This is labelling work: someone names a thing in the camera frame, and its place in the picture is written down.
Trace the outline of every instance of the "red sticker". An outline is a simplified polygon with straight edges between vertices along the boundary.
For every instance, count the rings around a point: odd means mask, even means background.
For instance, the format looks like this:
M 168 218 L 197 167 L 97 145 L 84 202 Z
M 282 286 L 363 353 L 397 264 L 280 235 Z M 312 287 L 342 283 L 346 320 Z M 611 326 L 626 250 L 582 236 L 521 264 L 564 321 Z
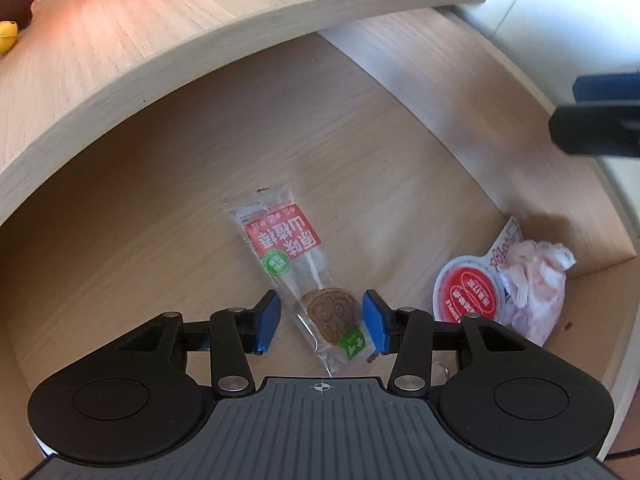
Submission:
M 494 319 L 498 302 L 498 291 L 491 278 L 473 267 L 451 269 L 440 284 L 439 307 L 444 321 L 460 322 L 469 312 Z
M 291 204 L 254 220 L 244 226 L 260 257 L 279 249 L 291 260 L 320 245 L 318 234 L 311 227 L 298 204 Z

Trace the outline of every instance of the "red circular label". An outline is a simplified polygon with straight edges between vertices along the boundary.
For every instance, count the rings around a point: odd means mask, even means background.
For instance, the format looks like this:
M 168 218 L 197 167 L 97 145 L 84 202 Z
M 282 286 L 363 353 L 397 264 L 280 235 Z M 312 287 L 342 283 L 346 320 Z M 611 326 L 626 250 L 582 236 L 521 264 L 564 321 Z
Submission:
M 443 321 L 460 322 L 469 312 L 493 319 L 499 301 L 491 278 L 473 267 L 451 269 L 440 284 L 439 307 Z

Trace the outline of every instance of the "green label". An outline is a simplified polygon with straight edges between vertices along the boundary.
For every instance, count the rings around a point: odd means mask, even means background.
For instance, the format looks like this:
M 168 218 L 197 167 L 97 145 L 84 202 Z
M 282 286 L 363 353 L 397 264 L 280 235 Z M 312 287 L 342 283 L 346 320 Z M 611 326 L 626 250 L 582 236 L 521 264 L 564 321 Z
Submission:
M 281 278 L 291 270 L 291 260 L 289 260 L 287 253 L 279 249 L 272 249 L 262 257 L 262 268 L 268 275 Z
M 354 328 L 347 335 L 340 338 L 340 346 L 347 352 L 347 359 L 351 361 L 364 350 L 367 342 L 359 328 Z

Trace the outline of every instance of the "crumpled candy wrapper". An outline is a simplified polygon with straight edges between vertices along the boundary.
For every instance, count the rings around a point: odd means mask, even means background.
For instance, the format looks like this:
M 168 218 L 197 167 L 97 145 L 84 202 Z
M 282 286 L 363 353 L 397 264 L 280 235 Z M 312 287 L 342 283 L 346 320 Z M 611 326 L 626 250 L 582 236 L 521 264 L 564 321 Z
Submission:
M 510 247 L 500 277 L 516 332 L 539 346 L 545 343 L 560 318 L 565 272 L 573 265 L 574 254 L 561 244 L 526 240 Z

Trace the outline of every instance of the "green round sticker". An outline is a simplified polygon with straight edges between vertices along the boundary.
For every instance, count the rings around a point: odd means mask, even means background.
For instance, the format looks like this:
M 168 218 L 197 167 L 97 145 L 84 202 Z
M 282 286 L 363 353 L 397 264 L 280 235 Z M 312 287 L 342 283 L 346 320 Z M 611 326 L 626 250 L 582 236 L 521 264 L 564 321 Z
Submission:
M 289 260 L 287 253 L 279 249 L 272 249 L 263 256 L 262 268 L 268 275 L 281 278 L 291 270 L 291 260 Z

